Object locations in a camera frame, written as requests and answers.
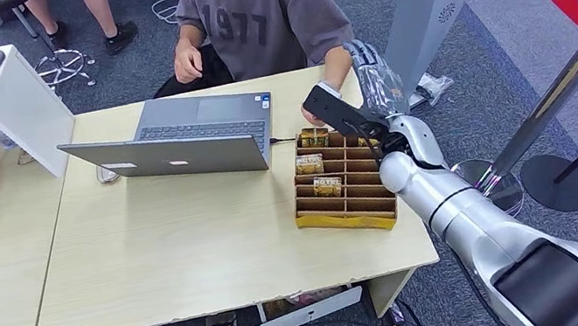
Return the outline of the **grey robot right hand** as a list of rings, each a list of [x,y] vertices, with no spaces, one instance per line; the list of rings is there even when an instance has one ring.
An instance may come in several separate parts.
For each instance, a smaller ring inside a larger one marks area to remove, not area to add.
[[[401,76],[394,73],[378,51],[359,39],[345,42],[343,47],[352,58],[368,112],[383,118],[409,114],[409,99]]]

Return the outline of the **person's right hand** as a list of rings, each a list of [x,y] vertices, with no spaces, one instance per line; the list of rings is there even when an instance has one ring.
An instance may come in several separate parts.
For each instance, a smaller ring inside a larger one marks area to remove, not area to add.
[[[175,76],[180,83],[192,83],[203,76],[201,53],[187,39],[179,40],[176,44],[174,66]]]

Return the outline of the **person's left hand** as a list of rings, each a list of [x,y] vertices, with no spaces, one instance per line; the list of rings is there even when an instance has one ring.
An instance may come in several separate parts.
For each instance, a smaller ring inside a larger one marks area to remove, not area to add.
[[[332,96],[335,96],[339,100],[342,100],[343,95],[340,93],[340,87],[334,87],[326,80],[321,80],[317,83],[317,87],[321,87],[324,91],[328,92]],[[310,113],[308,109],[304,108],[303,106],[300,107],[303,117],[309,124],[314,125],[315,127],[323,128],[326,125],[326,122],[321,121],[315,115]]]

